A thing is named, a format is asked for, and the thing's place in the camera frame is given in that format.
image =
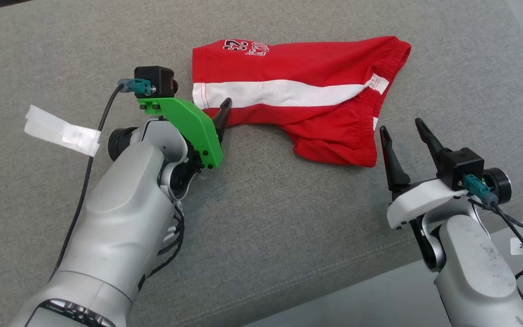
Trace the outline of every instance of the red garment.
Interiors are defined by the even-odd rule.
[[[372,167],[380,107],[410,50],[394,36],[276,45],[221,40],[193,49],[193,100],[213,116],[230,97],[229,126],[275,124],[301,157]]]

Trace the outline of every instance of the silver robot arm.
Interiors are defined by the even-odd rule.
[[[484,170],[484,160],[467,148],[444,148],[422,120],[415,121],[438,168],[437,179],[411,184],[380,128],[388,186],[393,202],[391,228],[410,225],[453,327],[523,327],[523,298],[514,273],[492,243],[464,184],[465,176],[483,179],[500,203],[511,197],[510,182],[498,168]]]
[[[11,326],[126,326],[194,176],[182,188],[171,185],[190,156],[170,122],[151,119],[130,138],[90,193],[59,269]]]

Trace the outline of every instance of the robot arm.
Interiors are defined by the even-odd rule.
[[[160,77],[169,72],[166,83]],[[220,141],[231,100],[212,121],[201,111],[195,113],[190,102],[170,101],[174,90],[166,85],[174,85],[172,71],[137,68],[137,74],[153,79],[148,84],[152,94],[139,98],[141,106],[147,101],[170,104],[174,118],[150,118],[142,128],[111,134],[108,148],[114,164],[88,196],[57,271],[23,305],[13,327],[125,327],[146,279],[172,259],[158,265],[164,261],[160,255],[183,241],[182,230],[171,232],[175,220],[183,229],[180,200],[204,162],[213,168],[222,159]],[[181,130],[187,129],[187,120],[196,126],[185,135]]]
[[[411,184],[388,131],[380,128],[393,192],[387,211],[390,227],[409,224],[413,229],[425,264],[438,272],[434,283],[453,327],[523,327],[523,299],[514,273],[468,201],[480,199],[464,186],[467,175],[481,178],[505,203],[511,197],[507,176],[498,168],[484,170],[484,160],[470,149],[444,148],[422,120],[415,124],[434,158],[438,178]]]

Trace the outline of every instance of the gray couch cushion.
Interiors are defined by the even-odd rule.
[[[413,120],[510,175],[504,209],[523,218],[523,36],[501,0],[35,0],[0,8],[0,325],[45,284],[87,159],[24,134],[30,104],[94,128],[135,66],[172,68],[191,94],[191,49],[225,38],[268,44],[396,35],[413,46],[380,114],[413,180],[433,176]],[[119,95],[108,132],[145,117]],[[389,230],[373,169],[297,158],[277,128],[241,126],[183,206],[183,249],[147,280],[131,326],[238,326],[419,258]],[[96,155],[94,186],[110,166]],[[486,217],[499,228],[494,217]]]

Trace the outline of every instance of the white tape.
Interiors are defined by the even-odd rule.
[[[27,122],[24,130],[31,136],[91,157],[96,155],[100,147],[100,131],[69,124],[37,106],[30,106],[25,118]]]

